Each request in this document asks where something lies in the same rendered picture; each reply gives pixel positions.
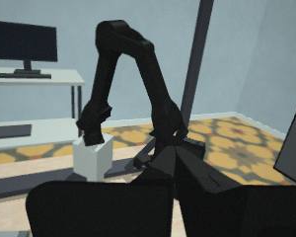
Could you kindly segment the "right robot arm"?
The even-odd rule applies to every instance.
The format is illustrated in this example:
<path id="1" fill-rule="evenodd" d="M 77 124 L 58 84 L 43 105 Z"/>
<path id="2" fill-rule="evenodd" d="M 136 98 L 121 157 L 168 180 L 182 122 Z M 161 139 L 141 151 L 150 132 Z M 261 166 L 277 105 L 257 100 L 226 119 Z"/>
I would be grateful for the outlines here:
<path id="1" fill-rule="evenodd" d="M 76 121 L 77 127 L 84 130 L 85 146 L 105 143 L 101 123 L 111 116 L 112 107 L 108 103 L 111 82 L 117 60 L 124 53 L 135 59 L 151 102 L 154 130 L 149 135 L 156 137 L 154 153 L 158 156 L 166 146 L 181 146 L 203 160 L 205 142 L 186 137 L 188 130 L 178 106 L 169 96 L 154 44 L 124 20 L 113 20 L 97 25 L 95 45 L 99 59 L 92 95 L 82 117 Z M 177 129 L 179 132 L 174 136 Z"/>

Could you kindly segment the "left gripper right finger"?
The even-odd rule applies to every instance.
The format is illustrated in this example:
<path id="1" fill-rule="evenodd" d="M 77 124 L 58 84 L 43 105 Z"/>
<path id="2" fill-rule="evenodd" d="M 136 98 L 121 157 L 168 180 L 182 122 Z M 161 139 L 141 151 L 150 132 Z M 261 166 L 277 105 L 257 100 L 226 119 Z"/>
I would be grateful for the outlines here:
<path id="1" fill-rule="evenodd" d="M 186 237 L 258 237 L 267 226 L 296 226 L 296 185 L 243 185 L 174 148 Z"/>

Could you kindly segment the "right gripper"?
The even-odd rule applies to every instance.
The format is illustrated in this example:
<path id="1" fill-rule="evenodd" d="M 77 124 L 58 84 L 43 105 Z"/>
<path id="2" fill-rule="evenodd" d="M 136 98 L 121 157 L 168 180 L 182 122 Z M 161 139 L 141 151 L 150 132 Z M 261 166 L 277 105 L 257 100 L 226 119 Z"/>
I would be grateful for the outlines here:
<path id="1" fill-rule="evenodd" d="M 152 159 L 154 160 L 157 155 L 154 153 L 152 155 L 149 155 L 147 153 L 140 155 L 138 157 L 135 157 L 135 159 L 133 160 L 133 166 L 136 169 L 141 169 L 143 165 L 145 165 L 146 167 L 144 169 L 146 169 L 150 163 L 153 161 L 152 159 L 150 159 L 150 157 L 152 157 Z M 174 195 L 174 199 L 178 200 L 178 195 L 177 195 L 177 191 L 176 191 L 176 186 L 175 186 L 175 195 Z"/>

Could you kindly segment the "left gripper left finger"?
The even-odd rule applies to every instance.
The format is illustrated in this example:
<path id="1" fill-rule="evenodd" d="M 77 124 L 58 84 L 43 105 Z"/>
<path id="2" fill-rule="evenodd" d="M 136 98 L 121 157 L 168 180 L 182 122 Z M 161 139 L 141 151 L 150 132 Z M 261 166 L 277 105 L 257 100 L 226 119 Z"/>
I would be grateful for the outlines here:
<path id="1" fill-rule="evenodd" d="M 49 181 L 26 197 L 33 237 L 171 237 L 176 151 L 130 183 Z"/>

